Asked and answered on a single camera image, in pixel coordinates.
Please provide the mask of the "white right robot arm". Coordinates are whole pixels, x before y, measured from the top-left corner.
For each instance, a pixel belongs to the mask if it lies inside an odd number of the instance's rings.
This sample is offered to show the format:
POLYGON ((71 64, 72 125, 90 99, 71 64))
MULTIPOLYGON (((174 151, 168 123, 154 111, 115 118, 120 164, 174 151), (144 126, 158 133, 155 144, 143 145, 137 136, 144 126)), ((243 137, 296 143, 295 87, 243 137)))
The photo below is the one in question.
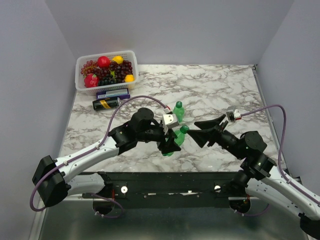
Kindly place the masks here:
POLYGON ((225 115, 213 120, 197 121, 197 130, 187 134, 201 148, 214 144, 241 160, 240 170, 230 181, 230 191, 260 198, 283 207, 299 217, 300 228, 309 236, 320 238, 320 197, 285 173, 281 164, 264 154, 267 144, 258 131, 247 131, 240 137, 226 130, 225 115))

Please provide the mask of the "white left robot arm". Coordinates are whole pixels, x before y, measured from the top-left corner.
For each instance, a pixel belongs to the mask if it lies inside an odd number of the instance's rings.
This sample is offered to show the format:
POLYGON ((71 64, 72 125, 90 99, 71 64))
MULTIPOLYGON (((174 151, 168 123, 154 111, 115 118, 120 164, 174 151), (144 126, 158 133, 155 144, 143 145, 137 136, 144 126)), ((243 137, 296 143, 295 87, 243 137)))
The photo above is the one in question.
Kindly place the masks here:
POLYGON ((98 142, 67 156, 43 157, 32 182, 45 207, 60 203, 67 196, 96 193, 104 198, 111 185, 98 175, 84 180, 80 174, 101 161, 119 156, 137 146, 138 142, 155 142, 162 154, 178 152, 173 128, 179 125, 177 116, 165 108, 161 121, 154 119, 152 110, 142 107, 124 124, 113 128, 98 142))

